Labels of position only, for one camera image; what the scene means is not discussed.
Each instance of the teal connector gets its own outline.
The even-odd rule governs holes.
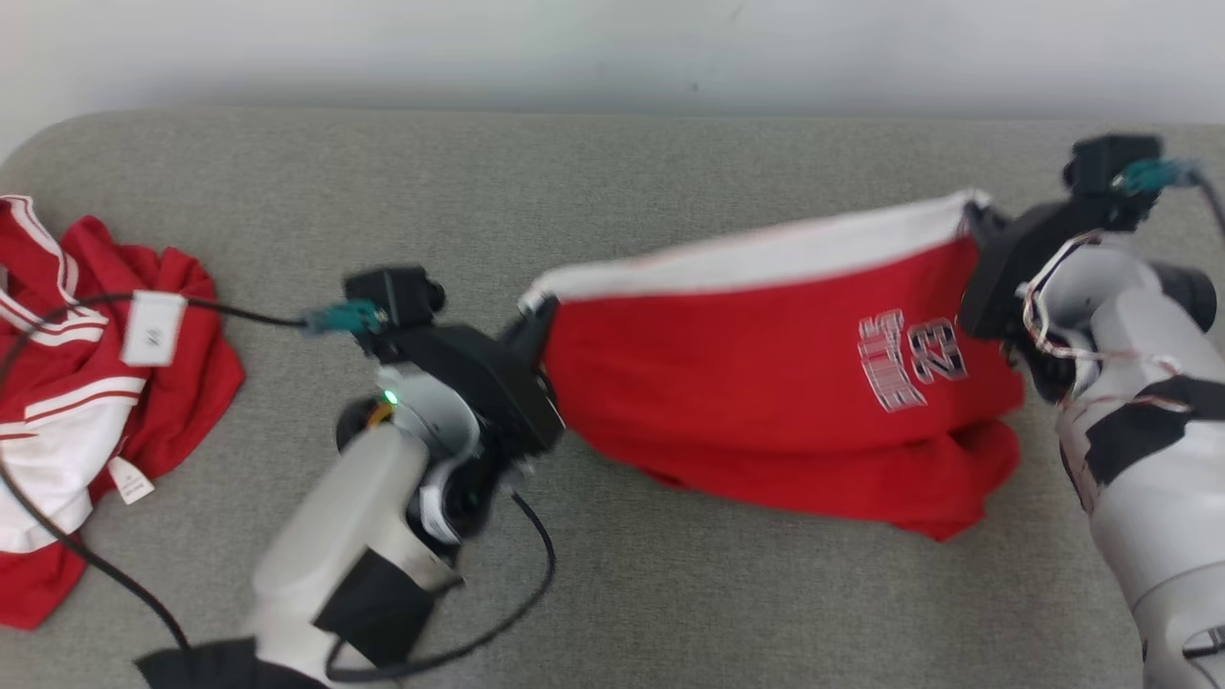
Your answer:
[[[361,335],[381,332],[387,325],[387,314],[374,302],[359,299],[322,309],[311,309],[303,314],[303,320],[306,321],[307,335],[341,331]]]
[[[1112,186],[1127,195],[1154,194],[1166,186],[1196,186],[1196,161],[1182,158],[1149,158],[1127,166],[1115,178]]]

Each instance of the red and white garment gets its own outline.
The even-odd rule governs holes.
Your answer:
[[[978,259],[968,204],[800,221],[561,267],[545,367],[568,428],[675,487],[894,522],[936,539],[982,516],[1023,400],[954,318]]]
[[[93,217],[61,242],[24,196],[0,196],[0,346],[31,332],[0,389],[0,461],[60,528],[75,532],[114,488],[103,467],[123,456],[147,477],[178,466],[213,427],[243,381],[217,314],[190,310],[174,362],[120,360],[127,303],[75,306],[39,327],[39,316],[96,294],[134,289],[216,298],[200,264],[167,249],[120,246]],[[0,487],[0,624],[38,626],[85,564]]]

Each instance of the red fabric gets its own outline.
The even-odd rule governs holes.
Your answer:
[[[59,261],[28,240],[28,223],[18,227],[11,211],[12,206],[0,200],[0,259],[10,271],[9,295],[36,314],[49,313],[64,305],[56,292]],[[77,264],[78,299],[134,289],[205,299],[217,295],[212,278],[194,257],[176,249],[158,256],[145,246],[118,245],[93,217],[69,228],[60,248]],[[0,421],[20,419],[31,401],[76,390],[98,378],[146,378],[141,402],[130,413],[125,440],[115,454],[157,478],[179,466],[222,417],[243,383],[241,365],[223,337],[219,316],[189,309],[169,367],[127,367],[119,360],[119,352],[129,304],[103,304],[94,310],[109,321],[97,342],[27,346],[0,394]],[[16,330],[4,321],[0,329],[0,345],[7,348]],[[91,498],[97,501],[113,488],[109,473],[102,472],[89,485]],[[85,564],[58,543],[28,554],[0,553],[0,624],[37,628],[69,595],[83,569]]]
[[[952,326],[975,260],[960,239],[780,287],[562,299],[545,365],[571,429],[670,485],[944,539],[982,517],[1018,461],[995,419],[1020,405],[1020,378]],[[894,310],[898,368],[922,403],[888,411],[864,348],[887,354],[864,327]],[[964,376],[924,383],[909,329],[940,322],[954,341],[919,349],[956,347]]]

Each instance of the white label on cable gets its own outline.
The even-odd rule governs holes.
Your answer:
[[[174,359],[187,299],[170,292],[137,291],[120,358],[130,367],[168,367]]]
[[[119,497],[124,499],[125,504],[131,505],[153,492],[153,483],[141,473],[141,470],[119,455],[107,462],[107,471],[115,481],[115,488],[119,489]]]

